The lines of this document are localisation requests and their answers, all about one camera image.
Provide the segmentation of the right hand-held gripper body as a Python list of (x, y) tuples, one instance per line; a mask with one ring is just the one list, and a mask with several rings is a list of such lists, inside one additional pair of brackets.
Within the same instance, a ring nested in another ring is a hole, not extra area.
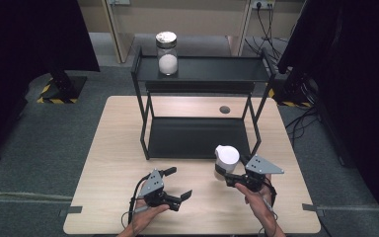
[(258, 192), (265, 184), (267, 174), (283, 174), (284, 170), (267, 161), (265, 158), (254, 155), (249, 163), (244, 166), (243, 175), (225, 174), (225, 182), (228, 187), (235, 187), (236, 183), (242, 184), (252, 192)]

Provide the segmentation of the black metal two-tier rack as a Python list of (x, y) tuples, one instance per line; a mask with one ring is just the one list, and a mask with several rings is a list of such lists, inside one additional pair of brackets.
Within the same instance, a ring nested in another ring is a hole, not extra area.
[[(178, 71), (160, 71), (158, 58), (141, 50), (130, 71), (143, 124), (140, 142), (147, 159), (211, 158), (218, 145), (231, 145), (243, 155), (253, 155), (262, 142), (258, 120), (276, 72), (266, 49), (258, 57), (183, 56)], [(158, 117), (152, 105), (158, 94), (244, 95), (243, 115), (250, 115), (256, 143), (249, 144), (245, 117)]]

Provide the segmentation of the person's left hand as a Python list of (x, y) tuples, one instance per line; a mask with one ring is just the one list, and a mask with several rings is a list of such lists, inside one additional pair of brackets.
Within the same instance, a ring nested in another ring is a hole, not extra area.
[(143, 231), (157, 215), (169, 209), (167, 204), (151, 207), (144, 199), (138, 199), (131, 221), (131, 230), (134, 235)]

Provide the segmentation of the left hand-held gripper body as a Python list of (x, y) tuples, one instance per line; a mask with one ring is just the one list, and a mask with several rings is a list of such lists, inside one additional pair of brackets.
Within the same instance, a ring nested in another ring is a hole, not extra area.
[(164, 177), (161, 178), (159, 171), (161, 170), (154, 169), (148, 175), (138, 197), (151, 207), (167, 204), (169, 210), (178, 211), (182, 202), (179, 197), (170, 196), (164, 191)]

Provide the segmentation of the black stand base striped tape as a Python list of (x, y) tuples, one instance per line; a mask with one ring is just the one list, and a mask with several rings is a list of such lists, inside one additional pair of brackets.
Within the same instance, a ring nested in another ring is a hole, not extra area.
[(75, 104), (86, 81), (86, 76), (69, 76), (64, 71), (51, 73), (38, 97), (38, 103)]
[(301, 86), (293, 82), (288, 74), (276, 74), (269, 96), (281, 106), (304, 108), (313, 106), (301, 91)]

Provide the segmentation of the grey floor tape strip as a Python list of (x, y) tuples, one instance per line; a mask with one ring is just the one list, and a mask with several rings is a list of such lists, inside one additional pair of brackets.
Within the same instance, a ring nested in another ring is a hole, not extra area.
[(81, 213), (83, 206), (69, 206), (65, 209), (61, 209), (58, 213), (59, 217), (66, 217), (70, 213)]
[(315, 212), (319, 217), (324, 217), (325, 216), (325, 211), (321, 206), (314, 205), (314, 204), (308, 204), (308, 203), (303, 203), (302, 208), (306, 211), (313, 211)]

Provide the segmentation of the black curtain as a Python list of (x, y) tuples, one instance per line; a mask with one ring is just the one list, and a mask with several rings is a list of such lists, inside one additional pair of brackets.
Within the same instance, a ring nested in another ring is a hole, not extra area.
[(305, 0), (279, 60), (284, 95), (313, 79), (318, 100), (379, 203), (379, 0)]
[(78, 0), (0, 0), (0, 138), (29, 84), (56, 68), (99, 69)]

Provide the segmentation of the person's right hand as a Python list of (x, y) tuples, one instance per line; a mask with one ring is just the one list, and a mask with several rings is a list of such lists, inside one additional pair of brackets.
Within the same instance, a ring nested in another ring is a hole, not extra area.
[(265, 198), (261, 193), (250, 191), (242, 184), (236, 183), (235, 188), (245, 196), (245, 203), (248, 204), (254, 216), (261, 223), (267, 232), (274, 232), (276, 221), (273, 214), (265, 204)]

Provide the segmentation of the glass jar with silver lid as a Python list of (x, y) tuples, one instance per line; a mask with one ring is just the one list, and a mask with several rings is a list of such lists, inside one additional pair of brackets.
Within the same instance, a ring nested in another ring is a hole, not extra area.
[(155, 37), (159, 71), (172, 75), (178, 71), (177, 35), (173, 32), (161, 32)]

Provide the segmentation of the white wall power socket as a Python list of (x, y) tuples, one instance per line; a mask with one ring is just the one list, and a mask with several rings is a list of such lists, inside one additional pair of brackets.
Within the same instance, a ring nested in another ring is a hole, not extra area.
[(251, 6), (258, 10), (271, 10), (274, 7), (275, 0), (253, 0)]

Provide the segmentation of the white lidded cup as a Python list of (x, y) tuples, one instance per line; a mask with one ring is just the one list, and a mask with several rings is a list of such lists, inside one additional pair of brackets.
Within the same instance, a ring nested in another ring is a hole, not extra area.
[[(232, 173), (240, 159), (239, 151), (230, 145), (218, 145), (215, 148), (216, 162), (220, 167), (224, 168), (227, 173)], [(224, 177), (214, 172), (214, 176), (219, 181), (223, 181)]]

